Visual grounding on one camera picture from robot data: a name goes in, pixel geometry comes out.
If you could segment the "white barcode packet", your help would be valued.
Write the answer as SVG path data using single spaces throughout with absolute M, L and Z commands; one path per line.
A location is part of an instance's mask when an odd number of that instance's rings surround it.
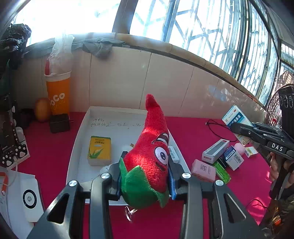
M 179 163 L 179 156 L 177 155 L 173 146 L 169 146 L 169 153 L 174 163 Z

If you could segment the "red chili plush toy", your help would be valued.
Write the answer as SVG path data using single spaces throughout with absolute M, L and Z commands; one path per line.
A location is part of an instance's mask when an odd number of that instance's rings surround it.
M 168 202 L 169 132 L 153 95 L 146 95 L 146 120 L 135 146 L 119 161 L 124 201 L 135 209 Z

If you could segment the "white blue medicine box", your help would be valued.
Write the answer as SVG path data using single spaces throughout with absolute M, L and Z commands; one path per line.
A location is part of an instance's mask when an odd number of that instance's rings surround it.
M 244 162 L 243 157 L 236 151 L 233 146 L 230 146 L 223 153 L 226 164 L 235 171 Z

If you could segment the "large blue white box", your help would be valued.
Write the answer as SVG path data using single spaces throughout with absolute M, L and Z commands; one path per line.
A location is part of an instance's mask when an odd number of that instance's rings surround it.
M 227 125 L 227 127 L 231 127 L 231 125 L 235 122 L 252 126 L 249 119 L 236 105 L 233 105 L 229 109 L 229 111 L 222 118 L 222 121 L 225 125 Z

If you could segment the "black power adapter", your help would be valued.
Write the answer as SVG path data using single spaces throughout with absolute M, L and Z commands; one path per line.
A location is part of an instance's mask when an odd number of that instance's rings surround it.
M 70 124 L 73 122 L 67 113 L 60 115 L 51 115 L 49 118 L 49 128 L 51 133 L 60 133 L 70 130 Z

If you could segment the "green snack packet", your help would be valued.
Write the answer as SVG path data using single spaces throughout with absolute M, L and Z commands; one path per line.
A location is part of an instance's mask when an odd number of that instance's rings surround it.
M 213 167 L 215 168 L 216 175 L 220 178 L 220 180 L 222 180 L 225 184 L 228 184 L 231 180 L 231 177 L 225 168 L 218 161 L 213 163 Z

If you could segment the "long white grey box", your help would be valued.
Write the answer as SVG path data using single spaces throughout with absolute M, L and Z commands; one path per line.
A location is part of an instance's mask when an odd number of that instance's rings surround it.
M 220 139 L 202 153 L 202 161 L 213 164 L 229 147 L 230 141 Z

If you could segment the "wicker hanging chair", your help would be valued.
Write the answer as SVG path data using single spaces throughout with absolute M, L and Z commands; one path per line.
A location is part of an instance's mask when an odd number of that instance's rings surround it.
M 271 96 L 265 114 L 265 124 L 278 127 L 281 129 L 282 127 L 282 111 L 279 106 L 279 93 L 278 91 L 284 89 L 288 86 L 293 86 L 292 83 L 282 85 L 279 87 Z

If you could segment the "pink box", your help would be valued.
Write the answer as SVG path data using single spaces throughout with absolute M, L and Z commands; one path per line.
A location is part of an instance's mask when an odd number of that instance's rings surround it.
M 198 159 L 194 160 L 191 167 L 191 173 L 206 182 L 214 182 L 216 178 L 216 169 Z

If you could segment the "small yellow label box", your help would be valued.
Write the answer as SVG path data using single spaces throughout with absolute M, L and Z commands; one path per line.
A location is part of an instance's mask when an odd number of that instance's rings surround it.
M 258 151 L 253 146 L 249 146 L 245 147 L 244 153 L 248 158 L 250 158 L 251 156 L 258 154 Z

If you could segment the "yellow aloe box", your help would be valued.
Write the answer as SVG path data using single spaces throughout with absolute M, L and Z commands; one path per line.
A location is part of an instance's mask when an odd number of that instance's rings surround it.
M 111 164 L 111 138 L 91 136 L 88 154 L 88 163 L 91 166 L 107 166 Z

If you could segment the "white shallow box tray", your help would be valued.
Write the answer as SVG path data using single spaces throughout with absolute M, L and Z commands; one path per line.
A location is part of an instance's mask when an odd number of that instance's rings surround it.
M 111 163 L 119 162 L 123 151 L 129 151 L 144 128 L 146 110 L 132 108 L 88 108 L 78 130 L 67 171 L 66 182 L 92 181 L 104 171 L 102 166 L 91 166 L 87 155 L 92 136 L 111 139 Z

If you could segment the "orange fruit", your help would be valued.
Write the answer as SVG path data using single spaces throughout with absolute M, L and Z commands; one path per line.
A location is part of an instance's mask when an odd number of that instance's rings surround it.
M 39 98 L 35 102 L 34 114 L 39 122 L 46 122 L 51 115 L 51 106 L 48 98 Z

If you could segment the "grey cloth on sill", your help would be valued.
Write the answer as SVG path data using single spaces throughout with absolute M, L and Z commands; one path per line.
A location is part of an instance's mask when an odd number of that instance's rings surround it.
M 26 47 L 23 57 L 25 59 L 36 59 L 48 55 L 52 52 L 54 43 L 49 40 L 35 43 Z M 106 59 L 113 47 L 125 47 L 130 48 L 130 45 L 124 41 L 105 38 L 95 37 L 82 40 L 73 40 L 71 50 L 82 49 L 84 52 L 91 53 L 96 58 Z

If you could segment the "black plastic bag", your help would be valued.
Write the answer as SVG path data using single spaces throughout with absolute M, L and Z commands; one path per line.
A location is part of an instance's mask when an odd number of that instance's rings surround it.
M 1 38 L 1 75 L 7 64 L 11 69 L 17 69 L 22 55 L 31 36 L 31 29 L 26 24 L 11 24 Z

